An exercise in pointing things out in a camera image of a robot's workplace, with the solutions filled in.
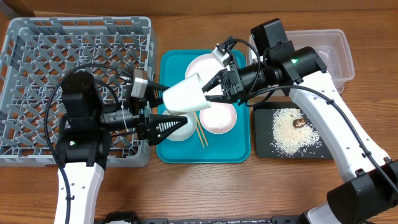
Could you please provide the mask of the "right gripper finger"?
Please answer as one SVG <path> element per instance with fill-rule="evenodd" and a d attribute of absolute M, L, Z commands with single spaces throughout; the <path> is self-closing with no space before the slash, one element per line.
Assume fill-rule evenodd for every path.
<path fill-rule="evenodd" d="M 220 86 L 220 93 L 224 93 L 225 89 L 225 78 L 224 74 L 226 73 L 226 70 L 220 70 L 217 72 L 216 75 L 214 75 L 201 89 L 202 92 L 206 93 L 211 91 L 212 89 L 216 88 L 217 86 Z"/>
<path fill-rule="evenodd" d="M 207 101 L 210 101 L 210 102 L 227 103 L 227 104 L 237 103 L 239 100 L 238 96 L 228 95 L 226 93 L 222 94 L 222 95 L 205 95 L 205 98 Z"/>

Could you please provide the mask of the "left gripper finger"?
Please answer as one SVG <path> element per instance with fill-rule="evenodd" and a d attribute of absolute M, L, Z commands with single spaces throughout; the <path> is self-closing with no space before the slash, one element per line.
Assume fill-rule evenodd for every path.
<path fill-rule="evenodd" d="M 149 102 L 149 106 L 151 108 L 156 108 L 164 103 L 162 96 L 164 91 L 167 89 L 167 86 L 148 81 L 146 87 L 146 100 Z"/>
<path fill-rule="evenodd" d="M 187 123 L 188 119 L 184 116 L 149 114 L 146 118 L 148 145 L 158 145 Z"/>

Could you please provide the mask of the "small white bowl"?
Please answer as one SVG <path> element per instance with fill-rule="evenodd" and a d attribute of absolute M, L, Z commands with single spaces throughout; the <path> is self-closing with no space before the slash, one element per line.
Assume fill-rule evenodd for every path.
<path fill-rule="evenodd" d="M 233 105 L 212 103 L 210 108 L 200 111 L 201 125 L 212 134 L 225 134 L 232 130 L 237 122 L 237 112 Z"/>

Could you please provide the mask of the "grey bowl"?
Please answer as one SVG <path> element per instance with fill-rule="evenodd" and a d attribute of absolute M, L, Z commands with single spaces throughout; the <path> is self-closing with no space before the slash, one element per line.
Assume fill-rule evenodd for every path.
<path fill-rule="evenodd" d="M 196 118 L 193 113 L 183 114 L 182 116 L 187 118 L 187 124 L 178 128 L 167 139 L 171 141 L 184 141 L 188 139 L 196 130 Z"/>

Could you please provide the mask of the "white paper cup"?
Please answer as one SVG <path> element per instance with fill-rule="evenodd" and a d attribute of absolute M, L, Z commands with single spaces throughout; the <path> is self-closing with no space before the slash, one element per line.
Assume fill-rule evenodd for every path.
<path fill-rule="evenodd" d="M 202 90 L 201 77 L 195 73 L 163 93 L 165 109 L 171 115 L 182 115 L 211 107 Z"/>

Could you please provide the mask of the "brown food scrap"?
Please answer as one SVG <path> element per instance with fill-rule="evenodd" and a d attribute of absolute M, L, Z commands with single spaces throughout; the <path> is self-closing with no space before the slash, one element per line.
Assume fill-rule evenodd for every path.
<path fill-rule="evenodd" d="M 295 119 L 295 120 L 293 120 L 292 124 L 295 128 L 302 128 L 303 126 L 305 126 L 306 120 L 305 120 L 305 118 Z"/>

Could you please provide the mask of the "white rice pile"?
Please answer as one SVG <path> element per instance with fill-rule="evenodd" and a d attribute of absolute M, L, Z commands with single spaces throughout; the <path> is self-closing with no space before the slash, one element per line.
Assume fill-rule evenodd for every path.
<path fill-rule="evenodd" d="M 319 133 L 309 124 L 304 113 L 296 108 L 274 109 L 272 120 L 272 141 L 270 145 L 283 156 L 292 157 L 298 153 L 303 156 L 310 147 L 323 146 Z M 306 124 L 302 128 L 295 128 L 293 120 L 305 118 Z"/>

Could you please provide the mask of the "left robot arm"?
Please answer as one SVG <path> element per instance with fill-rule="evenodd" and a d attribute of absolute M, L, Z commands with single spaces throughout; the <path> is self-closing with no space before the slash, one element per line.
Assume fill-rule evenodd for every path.
<path fill-rule="evenodd" d="M 60 121 L 55 150 L 60 163 L 56 223 L 93 223 L 113 143 L 111 132 L 132 129 L 139 139 L 153 146 L 188 122 L 184 116 L 146 114 L 147 105 L 157 106 L 162 101 L 144 95 L 105 105 L 99 85 L 108 86 L 88 72 L 68 74 L 59 84 L 67 112 Z"/>

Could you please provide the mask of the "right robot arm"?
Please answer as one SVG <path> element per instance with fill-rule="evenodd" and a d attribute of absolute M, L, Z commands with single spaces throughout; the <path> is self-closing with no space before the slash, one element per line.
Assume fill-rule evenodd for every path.
<path fill-rule="evenodd" d="M 282 90 L 314 125 L 338 167 L 343 183 L 327 193 L 325 203 L 303 212 L 299 223 L 366 223 L 397 205 L 397 162 L 365 132 L 337 92 L 326 64 L 311 47 L 295 49 L 280 19 L 251 29 L 257 63 L 238 68 L 229 37 L 213 55 L 222 64 L 203 87 L 216 86 L 218 103 L 247 103 Z"/>

